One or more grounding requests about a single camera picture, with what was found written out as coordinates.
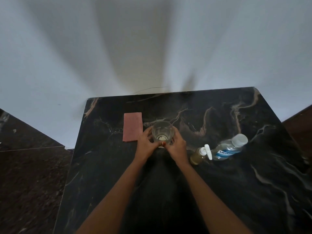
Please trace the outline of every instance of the white pump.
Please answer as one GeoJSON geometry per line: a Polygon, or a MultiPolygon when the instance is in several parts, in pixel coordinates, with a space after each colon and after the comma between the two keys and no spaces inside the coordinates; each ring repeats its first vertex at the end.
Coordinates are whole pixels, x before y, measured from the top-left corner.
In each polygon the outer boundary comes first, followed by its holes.
{"type": "Polygon", "coordinates": [[[210,151],[210,147],[209,145],[205,144],[205,147],[202,147],[200,150],[199,150],[199,153],[200,155],[202,156],[205,156],[207,155],[209,160],[212,160],[213,159],[213,156],[211,154],[211,151],[210,151]]]}

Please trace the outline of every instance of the amber liquid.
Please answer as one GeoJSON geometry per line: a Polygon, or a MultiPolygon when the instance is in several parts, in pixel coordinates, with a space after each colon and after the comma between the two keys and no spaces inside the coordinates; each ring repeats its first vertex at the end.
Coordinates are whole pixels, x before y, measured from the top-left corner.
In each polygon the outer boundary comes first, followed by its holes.
{"type": "Polygon", "coordinates": [[[202,155],[199,154],[199,150],[201,148],[198,148],[195,153],[193,153],[190,157],[190,162],[191,164],[193,165],[198,165],[200,164],[203,160],[204,160],[204,157],[202,155]]]}

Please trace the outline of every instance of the hand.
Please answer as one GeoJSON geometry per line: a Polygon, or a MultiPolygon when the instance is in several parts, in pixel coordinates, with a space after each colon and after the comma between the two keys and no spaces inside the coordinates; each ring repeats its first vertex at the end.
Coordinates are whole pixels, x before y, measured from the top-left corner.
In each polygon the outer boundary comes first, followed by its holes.
{"type": "Polygon", "coordinates": [[[154,150],[161,146],[161,141],[150,142],[152,127],[147,128],[142,135],[138,138],[137,150],[135,152],[135,161],[145,163],[146,160],[152,155],[154,150]]]}
{"type": "Polygon", "coordinates": [[[168,150],[172,159],[177,166],[189,165],[188,156],[186,154],[186,142],[182,138],[180,132],[174,127],[174,136],[172,138],[173,145],[163,142],[163,146],[168,150]]]}

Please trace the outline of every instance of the white wall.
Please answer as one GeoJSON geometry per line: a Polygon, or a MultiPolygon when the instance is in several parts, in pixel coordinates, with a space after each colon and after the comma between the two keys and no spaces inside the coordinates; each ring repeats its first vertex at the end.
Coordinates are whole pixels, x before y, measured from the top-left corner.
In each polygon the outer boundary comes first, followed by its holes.
{"type": "Polygon", "coordinates": [[[0,108],[70,148],[96,96],[255,86],[283,121],[312,103],[311,7],[0,0],[0,108]]]}

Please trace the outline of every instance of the floor tile line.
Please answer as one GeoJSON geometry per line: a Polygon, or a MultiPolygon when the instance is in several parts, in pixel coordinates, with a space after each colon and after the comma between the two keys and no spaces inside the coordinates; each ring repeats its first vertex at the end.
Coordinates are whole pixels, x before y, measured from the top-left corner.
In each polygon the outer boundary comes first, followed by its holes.
{"type": "MultiPolygon", "coordinates": [[[[40,148],[30,148],[30,149],[48,149],[48,148],[57,148],[57,147],[65,147],[64,145],[62,146],[52,146],[52,147],[40,147],[40,148]]],[[[29,150],[29,149],[12,149],[12,150],[4,150],[0,151],[1,152],[9,152],[9,151],[19,151],[19,150],[29,150]]]]}

